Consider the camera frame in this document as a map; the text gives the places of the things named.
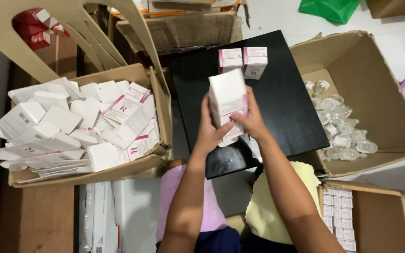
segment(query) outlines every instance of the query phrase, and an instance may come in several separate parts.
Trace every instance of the person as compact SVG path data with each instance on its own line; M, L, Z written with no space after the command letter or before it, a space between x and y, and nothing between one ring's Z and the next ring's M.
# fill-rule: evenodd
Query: person
M344 253L345 250L318 214L307 187L266 128L249 86L247 96L248 115L234 113L231 118L243 124L245 132L257 140L274 205L293 242L293 245L288 245L267 241L268 252ZM201 103L197 141L188 162L174 160L169 165L169 168L180 168L181 175L176 177L176 186L165 193L169 195L168 203L160 203L160 208L165 212L162 216L159 214L159 237L156 244L158 253L259 252L260 240L253 240L253 245L245 247L240 244L238 232L223 222L212 224L212 228L215 228L213 231L203 231L202 228L220 213L206 212L206 209L213 208L213 205L206 203L213 194L205 179L206 156L232 127L232 122L219 129L211 124L206 94ZM164 181L166 175L162 178L162 186L170 187L172 183Z

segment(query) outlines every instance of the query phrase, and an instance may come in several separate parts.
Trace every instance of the beige plastic chair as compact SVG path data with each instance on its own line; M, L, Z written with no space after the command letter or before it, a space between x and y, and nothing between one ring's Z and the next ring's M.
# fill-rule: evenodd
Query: beige plastic chair
M12 19L18 13L44 8L59 20L99 71L126 66L121 54L84 9L87 3L113 6L131 22L151 56L160 82L166 85L151 34L132 0L0 0L0 51L41 83L59 78L12 27Z

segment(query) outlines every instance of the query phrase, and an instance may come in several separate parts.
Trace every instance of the white tiled floor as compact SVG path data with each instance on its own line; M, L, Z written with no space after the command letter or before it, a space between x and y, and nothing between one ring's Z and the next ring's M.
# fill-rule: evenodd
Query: white tiled floor
M363 1L346 25L332 25L323 18L297 11L297 0L250 0L248 2L251 29L243 24L244 38L255 37L281 29L289 46L337 32L364 30L375 36L383 55L398 80L405 78L405 16L372 19ZM239 10L244 19L244 11ZM173 144L176 158L188 158L185 133L179 109L173 104ZM249 180L253 169L211 180L218 203L225 215L243 212L251 196ZM369 182L386 188L405 189L405 161L373 171L340 178ZM123 212L123 251L154 252L158 219L159 179L125 180L121 183Z

